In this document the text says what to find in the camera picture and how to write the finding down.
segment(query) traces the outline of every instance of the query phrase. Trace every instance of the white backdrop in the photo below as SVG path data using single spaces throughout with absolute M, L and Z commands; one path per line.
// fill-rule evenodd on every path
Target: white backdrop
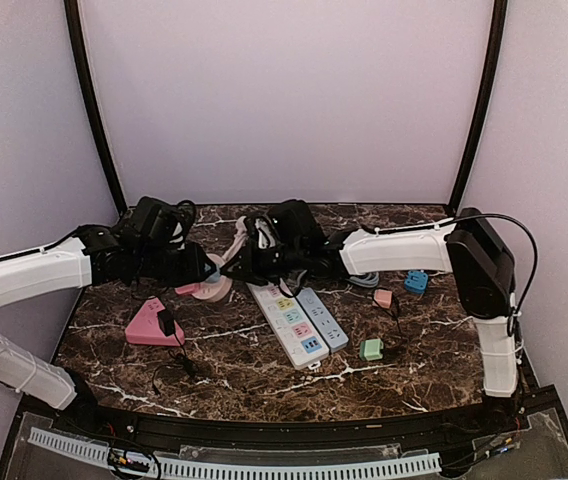
M 83 0 L 128 203 L 445 203 L 492 4 Z

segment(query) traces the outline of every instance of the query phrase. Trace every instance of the blue block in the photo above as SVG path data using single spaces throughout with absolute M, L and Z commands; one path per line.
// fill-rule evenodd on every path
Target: blue block
M 314 351 L 322 348 L 322 344 L 315 337 L 304 340 L 302 342 L 302 346 L 304 347 L 304 350 L 306 350 L 306 353 L 313 353 Z
M 417 270 L 410 270 L 406 280 L 404 280 L 404 287 L 411 293 L 421 295 L 426 291 L 428 285 L 428 275 L 424 272 Z

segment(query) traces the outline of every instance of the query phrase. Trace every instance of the black plug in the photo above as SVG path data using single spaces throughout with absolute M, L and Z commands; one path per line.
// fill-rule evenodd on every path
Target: black plug
M 157 320 L 164 336 L 170 337 L 171 335 L 175 335 L 175 317 L 173 317 L 173 313 L 169 309 L 165 308 L 161 310 L 157 314 Z

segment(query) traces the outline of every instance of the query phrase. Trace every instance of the marble table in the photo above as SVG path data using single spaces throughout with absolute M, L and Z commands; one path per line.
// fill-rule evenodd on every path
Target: marble table
M 189 238 L 209 253 L 232 243 L 235 220 L 267 206 L 224 205 L 198 209 Z M 312 205 L 326 234 L 365 223 L 389 227 L 437 220 L 441 207 Z M 253 422 L 371 419 L 443 410 L 481 397 L 482 363 L 477 334 L 457 300 L 452 275 L 434 274 L 422 296 L 406 292 L 403 273 L 384 273 L 380 286 L 396 293 L 406 349 L 378 362 L 359 359 L 361 341 L 401 341 L 397 326 L 370 300 L 370 291 L 337 281 L 309 281 L 350 337 L 349 345 L 319 370 L 294 370 L 245 284 L 234 282 L 218 303 L 178 297 L 162 301 L 185 331 L 188 355 L 199 367 L 191 380 L 166 347 L 130 345 L 124 328 L 142 304 L 120 283 L 86 289 L 56 356 L 56 364 L 86 378 L 100 404 L 136 412 L 208 420 Z

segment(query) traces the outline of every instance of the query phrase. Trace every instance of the socket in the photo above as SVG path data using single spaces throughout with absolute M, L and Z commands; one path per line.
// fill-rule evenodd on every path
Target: socket
M 337 320 L 329 313 L 312 288 L 304 288 L 296 300 L 311 319 L 317 331 L 328 345 L 331 353 L 335 353 L 348 345 L 348 337 Z

